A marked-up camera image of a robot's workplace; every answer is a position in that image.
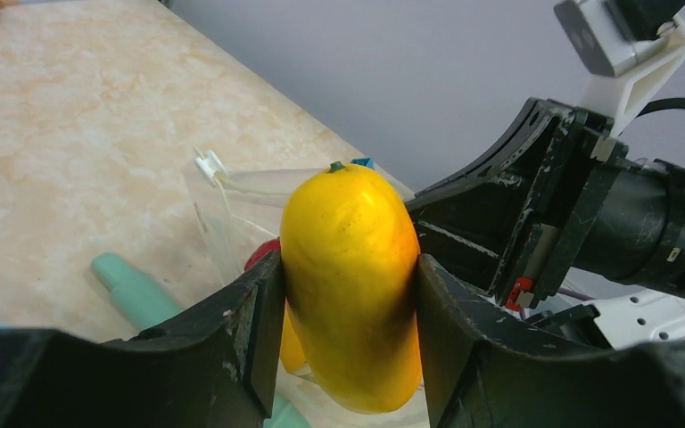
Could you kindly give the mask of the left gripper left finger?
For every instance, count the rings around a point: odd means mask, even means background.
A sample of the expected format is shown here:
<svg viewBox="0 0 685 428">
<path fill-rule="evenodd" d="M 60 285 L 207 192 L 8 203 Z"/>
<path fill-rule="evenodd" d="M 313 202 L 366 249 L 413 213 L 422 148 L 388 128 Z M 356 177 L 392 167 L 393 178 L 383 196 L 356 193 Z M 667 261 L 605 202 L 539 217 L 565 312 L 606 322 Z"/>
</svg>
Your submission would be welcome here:
<svg viewBox="0 0 685 428">
<path fill-rule="evenodd" d="M 285 311 L 281 259 L 128 340 L 0 329 L 0 427 L 260 427 Z"/>
</svg>

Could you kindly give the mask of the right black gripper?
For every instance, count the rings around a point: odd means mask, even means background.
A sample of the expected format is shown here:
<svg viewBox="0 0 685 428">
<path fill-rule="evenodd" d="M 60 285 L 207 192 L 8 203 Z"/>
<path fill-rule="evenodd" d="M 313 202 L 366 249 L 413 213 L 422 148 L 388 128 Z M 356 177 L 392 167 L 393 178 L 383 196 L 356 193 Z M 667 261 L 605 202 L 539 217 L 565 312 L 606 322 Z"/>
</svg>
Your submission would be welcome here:
<svg viewBox="0 0 685 428">
<path fill-rule="evenodd" d="M 530 98 L 486 152 L 406 206 L 422 251 L 517 308 L 570 268 L 685 299 L 685 169 L 639 164 L 610 121 Z"/>
</svg>

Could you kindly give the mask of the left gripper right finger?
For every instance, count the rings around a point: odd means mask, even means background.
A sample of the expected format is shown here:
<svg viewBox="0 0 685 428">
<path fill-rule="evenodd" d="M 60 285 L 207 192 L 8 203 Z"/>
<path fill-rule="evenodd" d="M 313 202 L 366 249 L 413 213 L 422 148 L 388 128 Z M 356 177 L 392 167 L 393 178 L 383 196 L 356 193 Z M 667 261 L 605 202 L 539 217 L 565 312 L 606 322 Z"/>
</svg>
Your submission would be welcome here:
<svg viewBox="0 0 685 428">
<path fill-rule="evenodd" d="M 418 259 L 433 427 L 685 427 L 685 341 L 602 350 L 521 321 Z"/>
</svg>

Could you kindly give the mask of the orange yellow mango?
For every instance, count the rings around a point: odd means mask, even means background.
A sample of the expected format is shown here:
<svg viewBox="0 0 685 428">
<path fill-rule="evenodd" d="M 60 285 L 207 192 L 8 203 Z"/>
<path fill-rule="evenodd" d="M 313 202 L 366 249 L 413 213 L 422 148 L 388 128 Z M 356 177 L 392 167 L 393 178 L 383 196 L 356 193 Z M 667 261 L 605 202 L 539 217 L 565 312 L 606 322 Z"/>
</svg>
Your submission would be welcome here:
<svg viewBox="0 0 685 428">
<path fill-rule="evenodd" d="M 370 168 L 333 162 L 292 192 L 279 242 L 290 322 L 320 388 L 360 414 L 403 407 L 422 379 L 421 250 L 395 189 Z"/>
</svg>

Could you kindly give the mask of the red apple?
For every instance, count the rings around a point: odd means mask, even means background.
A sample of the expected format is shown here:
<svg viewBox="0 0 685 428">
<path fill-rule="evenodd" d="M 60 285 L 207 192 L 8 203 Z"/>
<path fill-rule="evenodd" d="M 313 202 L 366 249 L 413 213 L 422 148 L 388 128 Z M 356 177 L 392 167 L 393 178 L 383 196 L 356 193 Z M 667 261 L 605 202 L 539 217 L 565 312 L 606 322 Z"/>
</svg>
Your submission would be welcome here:
<svg viewBox="0 0 685 428">
<path fill-rule="evenodd" d="M 263 259 L 267 254 L 272 251 L 280 250 L 280 240 L 274 238 L 262 243 L 256 250 L 251 254 L 251 256 L 246 260 L 243 270 L 250 270 L 258 261 Z"/>
</svg>

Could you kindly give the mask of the clear zip top bag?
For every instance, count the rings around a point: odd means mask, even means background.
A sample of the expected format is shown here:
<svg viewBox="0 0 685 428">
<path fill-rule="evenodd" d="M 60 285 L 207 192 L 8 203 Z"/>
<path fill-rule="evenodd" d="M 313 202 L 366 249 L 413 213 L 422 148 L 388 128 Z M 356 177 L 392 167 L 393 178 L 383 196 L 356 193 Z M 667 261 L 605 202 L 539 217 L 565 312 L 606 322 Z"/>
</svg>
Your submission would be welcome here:
<svg viewBox="0 0 685 428">
<path fill-rule="evenodd" d="M 218 287 L 243 273 L 251 255 L 277 238 L 290 194 L 319 173 L 312 169 L 229 170 L 213 151 L 196 152 L 183 168 L 186 187 L 214 266 Z M 417 388 L 399 410 L 362 415 L 340 407 L 318 386 L 308 366 L 294 373 L 280 367 L 267 427 L 426 427 L 425 391 Z"/>
</svg>

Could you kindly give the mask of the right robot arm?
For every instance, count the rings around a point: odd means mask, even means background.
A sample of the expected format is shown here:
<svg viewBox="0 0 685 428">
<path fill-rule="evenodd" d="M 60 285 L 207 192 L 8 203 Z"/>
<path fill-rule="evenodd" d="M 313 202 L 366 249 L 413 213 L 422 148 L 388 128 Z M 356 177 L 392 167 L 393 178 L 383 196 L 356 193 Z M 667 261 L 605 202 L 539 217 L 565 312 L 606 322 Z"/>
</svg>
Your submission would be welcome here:
<svg viewBox="0 0 685 428">
<path fill-rule="evenodd" d="M 622 349 L 685 339 L 685 168 L 630 160 L 615 122 L 527 100 L 503 136 L 407 204 L 421 249 L 516 317 Z"/>
</svg>

